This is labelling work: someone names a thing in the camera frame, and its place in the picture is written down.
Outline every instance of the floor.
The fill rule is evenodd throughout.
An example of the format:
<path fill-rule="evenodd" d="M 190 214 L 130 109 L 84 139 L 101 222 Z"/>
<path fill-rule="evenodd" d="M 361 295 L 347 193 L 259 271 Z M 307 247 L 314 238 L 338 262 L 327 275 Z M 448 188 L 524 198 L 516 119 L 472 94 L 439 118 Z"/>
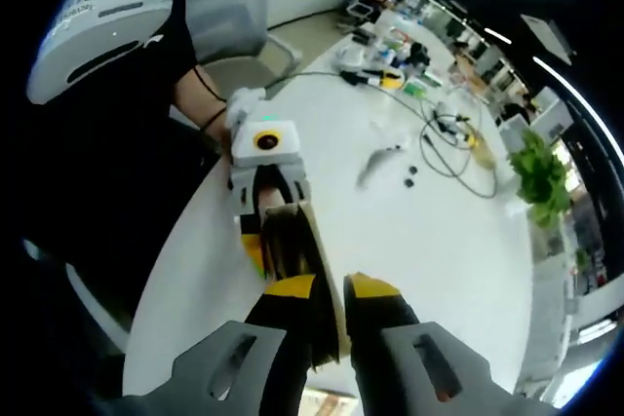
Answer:
<path fill-rule="evenodd" d="M 272 29 L 270 33 L 301 52 L 302 60 L 296 70 L 299 71 L 344 36 L 336 27 L 337 20 L 334 12 L 320 14 L 285 24 Z M 260 59 L 276 74 L 286 64 L 286 58 L 281 51 L 270 44 L 264 48 Z"/>

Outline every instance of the white table surface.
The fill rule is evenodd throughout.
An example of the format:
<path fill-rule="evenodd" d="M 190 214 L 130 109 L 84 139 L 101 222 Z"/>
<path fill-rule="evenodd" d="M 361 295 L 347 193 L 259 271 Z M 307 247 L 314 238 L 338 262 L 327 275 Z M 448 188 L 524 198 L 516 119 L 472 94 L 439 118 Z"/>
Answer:
<path fill-rule="evenodd" d="M 348 41 L 306 70 L 330 71 L 333 54 Z M 450 99 L 477 119 L 479 105 L 460 97 Z M 404 100 L 417 107 L 415 100 Z M 252 115 L 264 116 L 297 125 L 312 205 L 340 294 L 343 276 L 358 271 L 395 285 L 421 321 L 437 321 L 455 334 L 489 361 L 496 383 L 513 390 L 530 318 L 526 218 L 506 217 L 498 200 L 480 199 L 426 167 L 414 139 L 422 124 L 374 89 L 353 88 L 330 76 L 299 77 Z M 504 159 L 485 109 L 481 131 Z M 366 189 L 356 188 L 371 151 L 406 140 L 412 141 L 408 151 L 388 162 Z M 438 147 L 452 166 L 462 166 L 464 152 Z M 418 174 L 409 189 L 404 179 L 412 165 Z M 176 356 L 226 321 L 242 321 L 263 290 L 240 246 L 226 177 L 220 161 L 154 266 L 128 343 L 125 395 L 143 395 L 167 381 Z M 491 175 L 472 162 L 464 178 L 478 190 L 491 190 Z M 359 394 L 349 359 L 310 371 L 308 385 Z"/>

